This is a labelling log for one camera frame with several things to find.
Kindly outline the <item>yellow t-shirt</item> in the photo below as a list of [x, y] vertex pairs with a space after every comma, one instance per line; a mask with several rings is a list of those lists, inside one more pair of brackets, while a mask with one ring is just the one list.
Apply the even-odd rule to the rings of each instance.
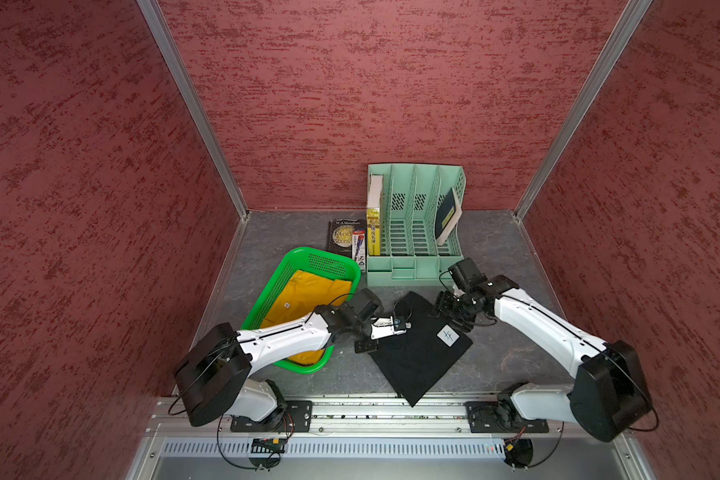
[[298, 320], [319, 305], [340, 305], [347, 299], [351, 287], [351, 281], [329, 280], [297, 270], [265, 314], [260, 328]]

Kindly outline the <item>black t-shirt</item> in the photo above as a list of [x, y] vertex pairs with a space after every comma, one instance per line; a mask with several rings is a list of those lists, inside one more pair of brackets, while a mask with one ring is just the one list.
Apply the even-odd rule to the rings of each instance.
[[473, 341], [452, 328], [433, 304], [415, 292], [402, 297], [393, 313], [410, 328], [402, 335], [381, 339], [370, 358], [395, 393], [415, 406]]

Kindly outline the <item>green plastic basket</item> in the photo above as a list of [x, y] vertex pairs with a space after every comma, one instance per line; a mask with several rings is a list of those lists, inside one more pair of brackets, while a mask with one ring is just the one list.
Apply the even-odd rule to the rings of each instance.
[[359, 266], [347, 257], [310, 247], [288, 252], [238, 332], [237, 341], [251, 358], [251, 373], [274, 364], [295, 373], [312, 374], [322, 369], [331, 358], [333, 345], [329, 344], [329, 305], [332, 303], [316, 306], [310, 314], [298, 320], [260, 328], [265, 314], [297, 270], [329, 280], [351, 281], [347, 298], [355, 293], [361, 278]]

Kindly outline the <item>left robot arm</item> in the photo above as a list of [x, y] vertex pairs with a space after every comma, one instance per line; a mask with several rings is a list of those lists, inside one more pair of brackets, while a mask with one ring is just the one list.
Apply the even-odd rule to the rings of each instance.
[[286, 323], [254, 330], [236, 330], [229, 323], [213, 327], [178, 362], [173, 376], [182, 407], [193, 427], [224, 416], [244, 417], [270, 426], [284, 415], [282, 394], [272, 381], [251, 376], [263, 368], [308, 351], [326, 349], [340, 340], [364, 346], [399, 334], [404, 328], [392, 315], [381, 317], [382, 304], [369, 289], [348, 295], [338, 306], [316, 306]]

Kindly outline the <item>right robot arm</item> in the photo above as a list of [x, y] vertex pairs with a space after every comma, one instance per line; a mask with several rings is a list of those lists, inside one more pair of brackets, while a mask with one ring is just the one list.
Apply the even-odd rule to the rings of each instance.
[[438, 294], [437, 310], [454, 327], [470, 332], [478, 315], [505, 323], [547, 352], [569, 374], [566, 383], [515, 383], [493, 408], [500, 425], [521, 428], [530, 421], [579, 425], [591, 437], [610, 442], [654, 412], [636, 350], [607, 342], [542, 306], [510, 278], [487, 277], [465, 258], [446, 270], [453, 282]]

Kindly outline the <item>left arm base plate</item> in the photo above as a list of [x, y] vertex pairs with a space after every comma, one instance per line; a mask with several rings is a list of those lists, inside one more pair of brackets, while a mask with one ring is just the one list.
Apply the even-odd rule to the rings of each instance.
[[312, 420], [312, 410], [313, 403], [311, 401], [285, 401], [260, 421], [254, 421], [244, 416], [233, 416], [229, 430], [231, 432], [282, 434], [308, 432]]

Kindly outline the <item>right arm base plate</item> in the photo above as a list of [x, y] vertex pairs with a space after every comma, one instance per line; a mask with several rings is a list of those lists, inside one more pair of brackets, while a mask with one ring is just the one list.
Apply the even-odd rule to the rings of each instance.
[[548, 433], [545, 420], [520, 416], [509, 402], [472, 401], [465, 403], [466, 418], [472, 433], [519, 434]]

